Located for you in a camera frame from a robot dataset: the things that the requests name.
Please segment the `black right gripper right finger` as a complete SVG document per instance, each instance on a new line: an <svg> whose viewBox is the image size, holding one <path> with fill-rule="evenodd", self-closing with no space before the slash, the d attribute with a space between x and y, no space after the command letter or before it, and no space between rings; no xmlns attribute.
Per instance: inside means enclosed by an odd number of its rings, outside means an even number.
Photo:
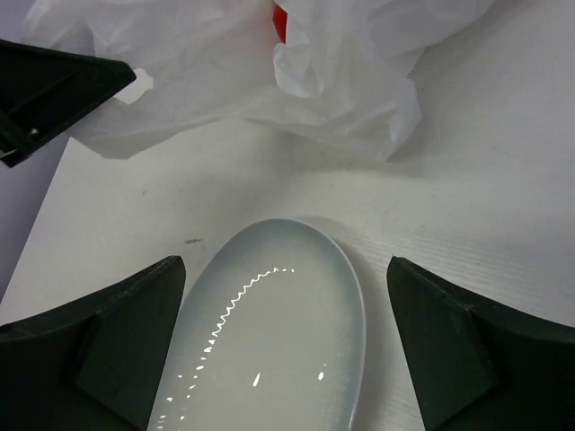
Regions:
<svg viewBox="0 0 575 431"><path fill-rule="evenodd" d="M572 430L574 329L394 257L387 287L428 430Z"/></svg>

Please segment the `white plastic bag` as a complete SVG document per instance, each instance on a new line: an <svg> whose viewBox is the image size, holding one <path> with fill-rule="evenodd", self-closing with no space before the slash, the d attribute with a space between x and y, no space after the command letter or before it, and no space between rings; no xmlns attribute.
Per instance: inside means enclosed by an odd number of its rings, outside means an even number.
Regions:
<svg viewBox="0 0 575 431"><path fill-rule="evenodd" d="M283 44L273 5L287 12ZM128 158L223 119L391 155L420 122L410 72L425 48L487 1L37 1L26 42L77 48L144 71L149 89L71 128L107 158Z"/></svg>

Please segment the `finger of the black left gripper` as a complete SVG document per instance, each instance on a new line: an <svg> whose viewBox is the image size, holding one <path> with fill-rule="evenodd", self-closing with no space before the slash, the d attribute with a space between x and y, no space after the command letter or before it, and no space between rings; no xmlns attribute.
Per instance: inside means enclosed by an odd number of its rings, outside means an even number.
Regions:
<svg viewBox="0 0 575 431"><path fill-rule="evenodd" d="M12 168L136 80L124 62L1 41L1 162Z"/></svg>

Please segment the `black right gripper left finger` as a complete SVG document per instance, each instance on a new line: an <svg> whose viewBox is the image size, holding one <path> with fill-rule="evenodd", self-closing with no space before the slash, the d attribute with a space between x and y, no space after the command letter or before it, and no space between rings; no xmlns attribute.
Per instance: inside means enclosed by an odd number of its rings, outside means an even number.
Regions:
<svg viewBox="0 0 575 431"><path fill-rule="evenodd" d="M179 256L1 328L3 430L144 430L181 305Z"/></svg>

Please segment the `red fake fruit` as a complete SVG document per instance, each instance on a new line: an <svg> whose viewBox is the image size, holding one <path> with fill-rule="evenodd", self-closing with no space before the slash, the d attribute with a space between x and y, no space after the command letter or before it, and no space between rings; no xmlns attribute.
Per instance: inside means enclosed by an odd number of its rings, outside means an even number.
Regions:
<svg viewBox="0 0 575 431"><path fill-rule="evenodd" d="M272 22L280 41L285 44L287 40L288 14L277 3L274 3L273 5Z"/></svg>

